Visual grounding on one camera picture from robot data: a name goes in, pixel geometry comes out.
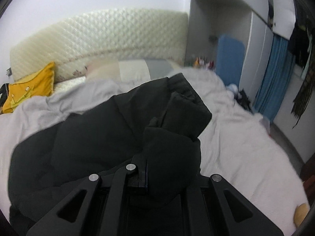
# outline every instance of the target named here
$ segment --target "yellow pillow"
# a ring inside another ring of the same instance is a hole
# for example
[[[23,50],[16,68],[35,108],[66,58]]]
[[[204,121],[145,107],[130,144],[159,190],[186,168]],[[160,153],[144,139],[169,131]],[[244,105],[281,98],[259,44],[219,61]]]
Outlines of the yellow pillow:
[[[55,62],[42,70],[9,84],[9,95],[3,105],[3,113],[13,112],[24,100],[33,96],[50,96],[54,90]]]

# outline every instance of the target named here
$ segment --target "headboard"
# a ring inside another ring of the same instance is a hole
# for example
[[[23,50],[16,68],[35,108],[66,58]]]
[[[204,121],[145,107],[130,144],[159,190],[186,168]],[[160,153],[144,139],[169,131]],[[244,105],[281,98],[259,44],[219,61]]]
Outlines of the headboard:
[[[88,61],[161,58],[184,63],[187,13],[156,9],[93,11],[53,24],[11,49],[14,80],[56,63],[55,83],[81,76]]]

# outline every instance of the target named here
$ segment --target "gray floor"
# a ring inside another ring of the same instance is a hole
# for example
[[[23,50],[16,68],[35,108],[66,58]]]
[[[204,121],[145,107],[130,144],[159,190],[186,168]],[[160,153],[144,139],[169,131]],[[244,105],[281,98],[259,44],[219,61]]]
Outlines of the gray floor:
[[[281,146],[283,150],[285,150],[292,166],[296,170],[297,174],[300,175],[304,162],[294,146],[275,124],[270,125],[270,135],[277,142],[277,144]]]

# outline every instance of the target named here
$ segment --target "striped pillow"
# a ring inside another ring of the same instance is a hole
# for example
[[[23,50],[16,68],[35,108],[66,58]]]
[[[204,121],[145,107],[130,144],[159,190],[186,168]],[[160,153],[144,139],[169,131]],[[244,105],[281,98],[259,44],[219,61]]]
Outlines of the striped pillow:
[[[98,59],[87,65],[86,81],[115,79],[143,82],[160,79],[180,66],[168,59],[108,60]]]

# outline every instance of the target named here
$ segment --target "silver bolt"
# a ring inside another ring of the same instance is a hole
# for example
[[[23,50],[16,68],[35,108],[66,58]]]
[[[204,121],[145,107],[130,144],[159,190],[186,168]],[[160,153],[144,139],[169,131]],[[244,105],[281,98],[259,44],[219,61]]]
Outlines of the silver bolt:
[[[97,174],[92,174],[89,176],[89,180],[94,182],[96,180],[98,180],[99,176]]]
[[[220,182],[222,180],[222,177],[220,175],[215,174],[212,176],[212,180],[215,182]]]
[[[134,164],[132,164],[132,163],[130,163],[130,164],[128,164],[128,165],[126,166],[126,169],[129,170],[129,171],[132,171],[132,170],[134,170],[135,168],[136,168],[136,165],[134,165]]]

